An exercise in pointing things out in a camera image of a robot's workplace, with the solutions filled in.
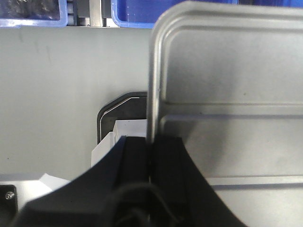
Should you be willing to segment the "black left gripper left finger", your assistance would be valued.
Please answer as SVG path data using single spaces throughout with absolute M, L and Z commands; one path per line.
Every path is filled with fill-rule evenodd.
M 67 185 L 29 201 L 13 227 L 101 227 L 146 210 L 149 192 L 145 138 L 121 137 L 91 169 Z

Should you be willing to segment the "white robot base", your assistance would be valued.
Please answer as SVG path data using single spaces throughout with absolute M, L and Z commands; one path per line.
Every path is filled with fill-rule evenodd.
M 145 136 L 147 93 L 111 100 L 74 98 L 20 104 L 0 119 L 0 224 L 30 200 L 84 173 L 122 136 Z

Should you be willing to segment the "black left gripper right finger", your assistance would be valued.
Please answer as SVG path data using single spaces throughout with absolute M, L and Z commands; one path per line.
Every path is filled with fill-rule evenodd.
M 243 227 L 200 173 L 183 140 L 158 136 L 151 149 L 151 181 L 180 227 Z

